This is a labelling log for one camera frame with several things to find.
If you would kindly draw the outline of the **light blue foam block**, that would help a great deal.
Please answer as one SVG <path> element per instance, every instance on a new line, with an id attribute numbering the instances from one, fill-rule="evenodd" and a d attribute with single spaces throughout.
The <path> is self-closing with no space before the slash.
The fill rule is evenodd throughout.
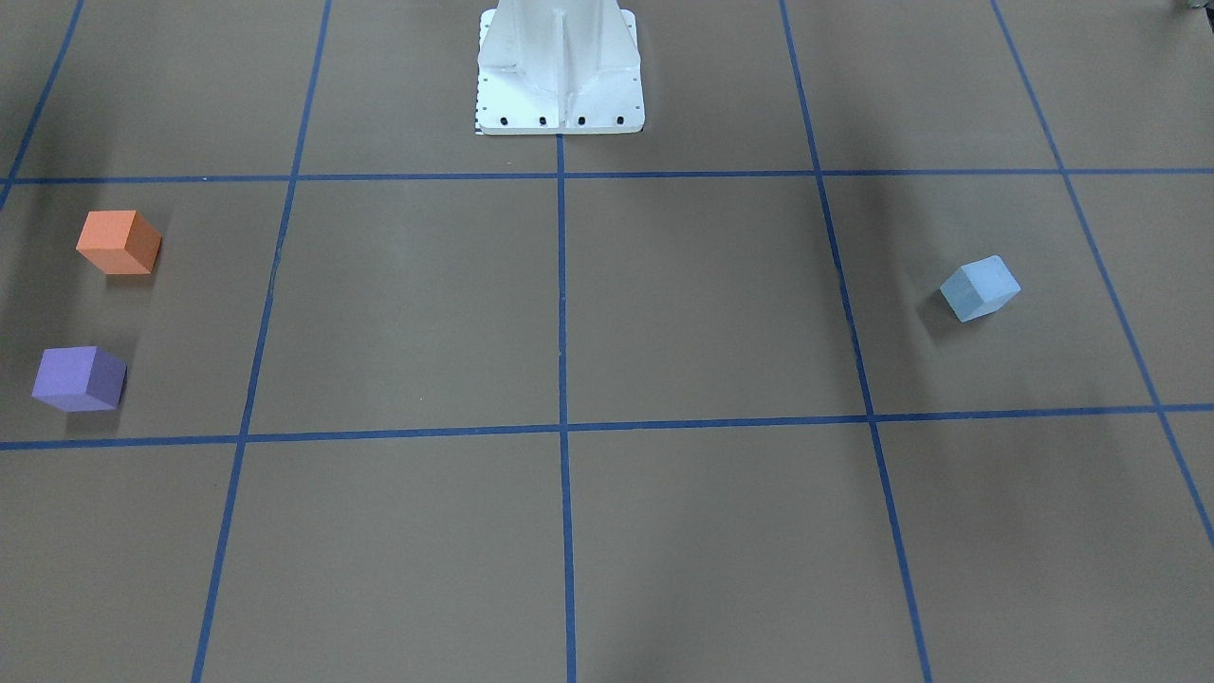
<path id="1" fill-rule="evenodd" d="M 993 314 L 1021 291 L 1000 255 L 963 264 L 938 288 L 959 323 Z"/>

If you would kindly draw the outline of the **orange foam block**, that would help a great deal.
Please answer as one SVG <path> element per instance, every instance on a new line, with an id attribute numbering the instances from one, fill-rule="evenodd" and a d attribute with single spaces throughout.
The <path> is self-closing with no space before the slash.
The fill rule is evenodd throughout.
<path id="1" fill-rule="evenodd" d="M 136 211 L 90 211 L 75 250 L 107 277 L 152 275 L 161 233 Z"/>

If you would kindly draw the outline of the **purple foam block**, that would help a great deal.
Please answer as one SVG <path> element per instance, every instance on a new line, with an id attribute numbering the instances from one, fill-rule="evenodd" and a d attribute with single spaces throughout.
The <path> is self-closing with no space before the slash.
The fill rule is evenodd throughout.
<path id="1" fill-rule="evenodd" d="M 49 347 L 32 397 L 66 414 L 117 410 L 126 372 L 126 363 L 100 346 Z"/>

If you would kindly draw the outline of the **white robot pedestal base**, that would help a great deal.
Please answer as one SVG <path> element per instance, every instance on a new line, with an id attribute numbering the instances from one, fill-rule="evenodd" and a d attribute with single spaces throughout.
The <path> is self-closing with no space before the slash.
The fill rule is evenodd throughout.
<path id="1" fill-rule="evenodd" d="M 478 28 L 476 133 L 645 129 L 637 21 L 619 2 L 499 1 Z"/>

